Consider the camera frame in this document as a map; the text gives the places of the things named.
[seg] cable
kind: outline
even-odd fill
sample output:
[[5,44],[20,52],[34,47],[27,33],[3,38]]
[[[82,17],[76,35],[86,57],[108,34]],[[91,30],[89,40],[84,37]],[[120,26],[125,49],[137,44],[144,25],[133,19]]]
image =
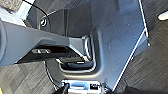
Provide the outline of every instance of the cable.
[[48,31],[48,32],[51,32],[50,19],[49,19],[47,13],[46,13],[44,10],[42,10],[41,8],[39,8],[38,6],[36,6],[36,5],[34,5],[34,4],[30,3],[30,2],[28,2],[28,1],[26,1],[26,0],[22,0],[22,1],[24,1],[24,2],[26,2],[26,3],[28,3],[28,4],[30,4],[30,5],[32,5],[33,7],[39,9],[41,12],[44,13],[44,15],[46,16],[46,18],[47,18],[47,20],[48,20],[48,23],[47,23],[47,31]]
[[69,21],[69,10],[67,10],[67,22],[66,22],[66,30],[65,30],[65,36],[68,37],[68,21]]
[[[28,4],[30,4],[30,5],[32,5],[33,7],[39,9],[40,11],[42,11],[42,12],[45,14],[46,18],[48,19],[47,30],[48,30],[49,32],[51,32],[51,31],[50,31],[50,30],[51,30],[50,19],[49,19],[47,13],[45,13],[45,11],[42,10],[41,8],[39,8],[38,6],[36,6],[36,5],[34,5],[34,4],[31,4],[30,2],[28,2],[28,1],[26,1],[26,0],[22,0],[22,1],[24,1],[24,2],[26,2],[26,3],[28,3]],[[47,69],[47,63],[44,62],[44,64],[45,64],[45,70],[46,70],[46,73],[47,73],[47,76],[48,76],[49,80],[51,81],[51,83],[54,84],[54,86],[57,87],[57,89],[59,89],[60,87],[59,87],[58,85],[56,85],[56,84],[54,83],[54,81],[56,81],[58,84],[60,84],[60,82],[57,81],[57,80],[55,80],[55,79],[53,79],[53,78],[51,77],[51,75],[50,75],[50,73],[49,73],[49,71],[48,71],[48,69]]]
[[58,84],[60,84],[60,82],[57,81],[57,80],[55,80],[55,79],[53,79],[53,78],[51,77],[51,75],[50,75],[50,73],[49,73],[49,71],[48,71],[48,69],[47,69],[47,63],[44,62],[44,64],[45,64],[45,69],[46,69],[46,73],[47,73],[47,76],[48,76],[49,80],[57,87],[57,89],[59,89],[60,87],[59,87],[58,85],[56,85],[56,84],[54,83],[54,81],[56,81]]

